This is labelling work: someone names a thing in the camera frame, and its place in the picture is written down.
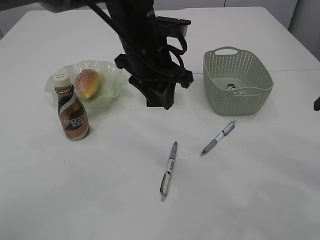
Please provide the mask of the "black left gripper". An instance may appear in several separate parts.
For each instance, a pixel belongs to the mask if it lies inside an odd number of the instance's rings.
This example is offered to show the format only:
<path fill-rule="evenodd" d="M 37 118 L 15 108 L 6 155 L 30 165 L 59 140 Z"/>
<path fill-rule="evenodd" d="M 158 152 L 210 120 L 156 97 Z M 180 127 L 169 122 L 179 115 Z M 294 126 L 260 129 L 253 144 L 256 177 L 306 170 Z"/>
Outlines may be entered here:
<path fill-rule="evenodd" d="M 166 76 L 163 72 L 156 72 L 144 64 L 143 74 L 135 73 L 126 54 L 118 55 L 114 61 L 117 68 L 125 69 L 131 75 L 128 79 L 129 83 L 138 89 L 146 99 L 161 97 L 162 106 L 166 110 L 169 110 L 174 104 L 176 83 L 187 89 L 194 81 L 191 71 L 186 70 L 184 65 L 180 66 L 173 61 L 169 64 L 169 70 L 174 76 Z"/>

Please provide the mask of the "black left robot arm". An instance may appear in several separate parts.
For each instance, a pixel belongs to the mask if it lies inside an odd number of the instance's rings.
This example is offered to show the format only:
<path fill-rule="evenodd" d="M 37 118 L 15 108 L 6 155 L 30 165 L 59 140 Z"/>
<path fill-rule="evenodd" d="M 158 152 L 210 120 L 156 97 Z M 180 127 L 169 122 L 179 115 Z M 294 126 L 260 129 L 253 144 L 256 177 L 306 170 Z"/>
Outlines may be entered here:
<path fill-rule="evenodd" d="M 119 69 L 131 76 L 129 83 L 146 98 L 147 107 L 168 110 L 174 103 L 175 87 L 187 89 L 193 82 L 181 56 L 187 51 L 185 39 L 190 20 L 157 16 L 152 0 L 106 0 L 108 12 L 99 0 L 42 0 L 53 13 L 88 6 L 117 34 L 124 53 L 115 58 Z"/>

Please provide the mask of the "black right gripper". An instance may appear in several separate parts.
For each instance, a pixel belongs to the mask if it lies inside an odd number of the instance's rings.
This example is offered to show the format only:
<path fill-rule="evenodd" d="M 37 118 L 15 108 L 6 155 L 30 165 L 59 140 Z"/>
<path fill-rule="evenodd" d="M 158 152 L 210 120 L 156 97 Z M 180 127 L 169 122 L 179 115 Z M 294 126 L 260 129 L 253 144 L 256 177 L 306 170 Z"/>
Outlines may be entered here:
<path fill-rule="evenodd" d="M 315 111 L 320 111 L 320 97 L 314 102 L 313 109 Z"/>

